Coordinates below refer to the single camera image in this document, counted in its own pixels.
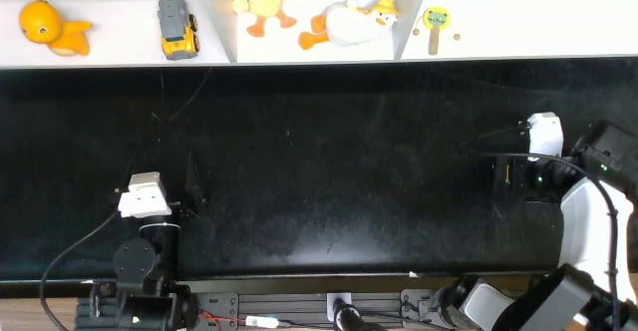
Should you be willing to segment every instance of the black table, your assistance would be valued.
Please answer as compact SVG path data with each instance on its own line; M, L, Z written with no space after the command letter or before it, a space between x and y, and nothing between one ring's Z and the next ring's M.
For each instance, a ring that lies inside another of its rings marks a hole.
M638 131L638 60L0 73L0 280L38 279L112 210L128 160L209 208L182 225L181 279L548 270L556 205L498 208L477 134L556 112L565 146L605 118ZM163 79L162 91L160 80ZM630 264L638 265L631 220ZM53 279L113 276L117 220Z

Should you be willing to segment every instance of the stuffed animal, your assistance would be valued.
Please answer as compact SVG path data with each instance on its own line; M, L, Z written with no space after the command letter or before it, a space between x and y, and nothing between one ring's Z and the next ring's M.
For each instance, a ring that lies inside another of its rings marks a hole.
M392 29L399 11L394 0L379 0L369 9L359 8L357 0L330 6L326 13L312 18L312 32L299 35L299 45L309 50L330 41L337 46L353 46L371 41Z
M46 44L58 56L89 54L84 31L91 28L91 23L66 21L47 1L27 4L20 12L20 27L29 41Z
M265 34L263 27L266 23L266 18L277 17L281 28L290 28L297 23L296 19L283 13L283 10L281 10L282 5L283 0L234 0L232 9L236 13L250 10L252 14L257 16L257 22L246 30L254 37L263 37Z

